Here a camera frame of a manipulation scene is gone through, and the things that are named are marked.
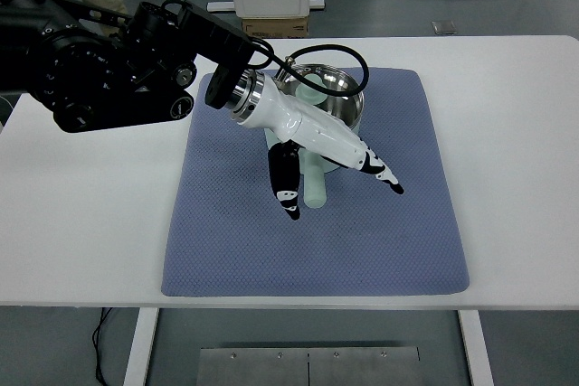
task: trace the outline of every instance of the blue mat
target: blue mat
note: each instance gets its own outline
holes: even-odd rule
[[[361,79],[359,69],[347,70]],[[409,296],[469,285],[428,102],[413,71],[371,69],[360,136],[400,196],[372,175],[326,174],[327,203],[292,221],[273,195],[262,130],[207,107],[202,78],[166,246],[163,294]]]

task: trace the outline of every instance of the black cable on floor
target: black cable on floor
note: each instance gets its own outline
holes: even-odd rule
[[[113,308],[112,307],[103,307],[100,310],[100,321],[99,321],[99,325],[97,326],[97,328],[94,330],[94,332],[92,333],[92,345],[94,346],[94,351],[97,354],[97,365],[96,365],[96,369],[95,369],[95,373],[94,376],[97,379],[97,381],[102,384],[102,386],[108,386],[107,382],[105,381],[104,376],[102,375],[102,370],[100,368],[100,350],[99,350],[99,340],[100,340],[100,329],[102,328],[102,325],[104,324],[105,320],[107,319],[107,317],[110,314],[110,311],[112,311]]]

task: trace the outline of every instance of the gray floor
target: gray floor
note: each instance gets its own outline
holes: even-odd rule
[[[141,0],[125,1],[132,13]],[[163,0],[147,1],[160,3]],[[229,0],[191,1],[205,5],[211,1]],[[311,37],[434,36],[432,21],[452,20],[460,35],[568,34],[579,38],[579,0],[326,2],[326,11],[310,16]],[[220,16],[231,24],[241,23],[234,14]],[[15,103],[15,99],[10,98],[10,101]],[[0,100],[0,117],[3,117],[0,122],[3,123],[10,113],[10,108],[6,107]],[[0,308],[0,384],[98,384],[94,379],[90,335],[97,325],[99,312],[99,309]],[[451,327],[448,313],[410,313],[402,318],[397,315],[396,332],[392,334],[387,332],[387,326],[382,327],[394,321],[391,313],[298,311],[284,318],[288,314],[260,312],[255,315],[257,324],[261,325],[257,329],[250,317],[232,323],[228,315],[239,318],[234,312],[210,314],[209,311],[161,313],[149,384],[195,384],[197,356],[189,344],[239,343],[252,339],[261,343],[303,342],[311,341],[312,336],[321,336],[316,339],[326,343],[399,340],[423,344],[431,337],[416,333],[416,330],[424,330],[415,325],[421,315],[426,315],[424,325],[446,322],[444,327],[436,327],[447,339],[445,345],[452,344],[457,330],[456,324]],[[135,309],[119,310],[103,332],[103,372],[111,385],[122,383],[136,318]],[[298,326],[299,320],[304,318],[308,320],[305,332]],[[579,384],[579,344],[576,342],[579,315],[576,312],[483,312],[481,322],[495,384]],[[281,333],[280,329],[287,325],[290,328]],[[231,330],[229,339],[224,337],[225,329]],[[448,353],[447,363],[457,363],[452,369],[458,373],[455,378],[461,379],[460,364],[464,361],[460,356],[460,343],[454,345],[458,353]],[[443,384],[440,378],[432,384]],[[449,380],[445,384],[461,383]]]

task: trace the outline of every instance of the white robotic hand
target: white robotic hand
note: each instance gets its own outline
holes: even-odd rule
[[[390,168],[362,141],[341,119],[278,90],[273,78],[258,71],[246,71],[236,90],[239,99],[230,106],[232,118],[243,127],[269,128],[282,144],[295,143],[327,160],[373,174],[378,180],[390,185],[398,194],[404,192]],[[286,160],[282,165],[294,165],[290,159],[297,153],[283,152]],[[291,186],[274,183],[272,187],[284,208],[291,215],[287,204],[280,198],[280,192],[291,193],[291,209],[296,205],[295,182]]]

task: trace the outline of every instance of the small metal object on floor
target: small metal object on floor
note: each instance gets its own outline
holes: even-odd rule
[[[204,348],[197,386],[421,385],[417,347]]]
[[[432,27],[437,35],[456,35],[458,33],[452,20],[432,22]]]

